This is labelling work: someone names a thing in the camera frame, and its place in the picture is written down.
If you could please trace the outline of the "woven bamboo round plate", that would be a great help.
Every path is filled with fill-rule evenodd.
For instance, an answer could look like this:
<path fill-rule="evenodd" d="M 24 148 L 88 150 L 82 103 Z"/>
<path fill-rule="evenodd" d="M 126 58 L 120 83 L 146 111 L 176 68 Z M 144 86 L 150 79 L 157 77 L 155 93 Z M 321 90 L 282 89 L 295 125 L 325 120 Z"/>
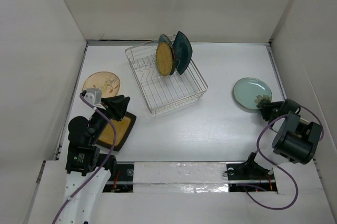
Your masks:
<path fill-rule="evenodd" d="M 167 76 L 171 73 L 173 67 L 173 55 L 171 48 L 165 42 L 158 44 L 155 53 L 156 66 L 159 73 Z"/>

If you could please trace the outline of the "dark teal round plate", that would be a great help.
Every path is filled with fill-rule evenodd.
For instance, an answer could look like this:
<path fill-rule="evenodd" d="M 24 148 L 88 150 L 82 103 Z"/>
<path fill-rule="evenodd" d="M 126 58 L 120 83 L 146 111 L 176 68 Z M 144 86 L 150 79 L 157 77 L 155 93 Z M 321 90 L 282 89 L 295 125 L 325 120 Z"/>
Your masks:
<path fill-rule="evenodd" d="M 173 49 L 173 44 L 171 42 L 171 40 L 169 39 L 169 37 L 165 34 L 161 34 L 159 39 L 158 39 L 158 44 L 161 42 L 165 42 L 169 45 L 169 47 L 171 48 L 172 51 L 172 55 L 173 55 L 173 67 L 172 67 L 172 71 L 169 75 L 173 75 L 173 73 L 175 72 L 176 66 L 175 66 L 175 54 L 174 54 L 174 49 Z"/>

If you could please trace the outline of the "dark teal square plate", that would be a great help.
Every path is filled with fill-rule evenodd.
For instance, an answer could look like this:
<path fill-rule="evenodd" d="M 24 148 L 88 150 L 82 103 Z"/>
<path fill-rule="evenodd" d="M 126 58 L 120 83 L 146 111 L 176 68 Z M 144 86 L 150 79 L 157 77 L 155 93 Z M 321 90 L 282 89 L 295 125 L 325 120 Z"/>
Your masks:
<path fill-rule="evenodd" d="M 192 59 L 193 49 L 187 36 L 178 31 L 173 43 L 175 54 L 175 66 L 177 72 L 181 75 L 188 68 Z"/>

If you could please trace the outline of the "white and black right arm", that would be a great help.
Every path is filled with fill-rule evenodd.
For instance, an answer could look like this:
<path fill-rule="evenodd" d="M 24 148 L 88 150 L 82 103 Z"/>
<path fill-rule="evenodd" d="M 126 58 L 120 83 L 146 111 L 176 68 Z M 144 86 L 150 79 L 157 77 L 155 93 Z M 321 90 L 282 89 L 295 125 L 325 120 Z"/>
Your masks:
<path fill-rule="evenodd" d="M 257 107 L 268 125 L 257 138 L 257 151 L 252 152 L 247 161 L 241 164 L 241 172 L 244 175 L 249 178 L 265 176 L 273 167 L 279 165 L 272 157 L 266 156 L 260 148 L 263 134 L 268 129 L 272 129 L 279 120 L 283 122 L 269 151 L 294 164 L 305 165 L 313 159 L 318 143 L 324 136 L 324 129 L 318 116 L 315 116 L 317 122 L 302 119 L 300 111 L 306 108 L 291 99 L 273 103 L 263 101 L 257 104 Z"/>

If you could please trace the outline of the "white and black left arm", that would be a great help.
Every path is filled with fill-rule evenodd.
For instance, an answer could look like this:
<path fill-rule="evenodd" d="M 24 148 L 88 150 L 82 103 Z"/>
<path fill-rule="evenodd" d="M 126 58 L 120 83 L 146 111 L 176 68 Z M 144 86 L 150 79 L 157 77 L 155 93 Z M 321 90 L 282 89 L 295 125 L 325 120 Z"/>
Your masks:
<path fill-rule="evenodd" d="M 113 149 L 102 154 L 96 143 L 110 125 L 112 144 L 116 144 L 117 132 L 112 121 L 124 118 L 130 98 L 124 95 L 101 98 L 100 94 L 85 90 L 80 93 L 80 99 L 94 112 L 89 119 L 77 116 L 68 124 L 64 203 L 53 223 L 92 223 L 105 184 L 117 175 Z"/>

